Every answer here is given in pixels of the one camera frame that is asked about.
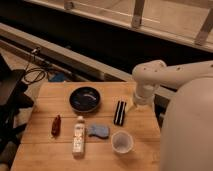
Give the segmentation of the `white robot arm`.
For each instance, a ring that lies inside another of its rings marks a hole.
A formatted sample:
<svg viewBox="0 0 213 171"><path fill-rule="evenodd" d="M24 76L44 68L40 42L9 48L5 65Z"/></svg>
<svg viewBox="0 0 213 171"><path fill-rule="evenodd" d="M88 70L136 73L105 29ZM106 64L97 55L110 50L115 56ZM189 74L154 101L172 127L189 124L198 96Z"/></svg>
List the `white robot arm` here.
<svg viewBox="0 0 213 171"><path fill-rule="evenodd" d="M137 105L151 105L159 86L176 90L161 128L159 171L213 171L213 60L154 60L136 65L132 78Z"/></svg>

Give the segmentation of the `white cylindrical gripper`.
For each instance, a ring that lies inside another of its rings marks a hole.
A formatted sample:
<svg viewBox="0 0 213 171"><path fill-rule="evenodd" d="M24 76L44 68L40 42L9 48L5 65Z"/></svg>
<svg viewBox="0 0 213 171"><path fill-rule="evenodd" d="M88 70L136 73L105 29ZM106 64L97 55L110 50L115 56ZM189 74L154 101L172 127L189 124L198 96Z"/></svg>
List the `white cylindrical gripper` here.
<svg viewBox="0 0 213 171"><path fill-rule="evenodd" d="M126 112L130 112L137 108L137 105L149 105L152 106L154 102L154 93L156 88L152 85L137 84L133 93L133 102L128 103Z"/></svg>

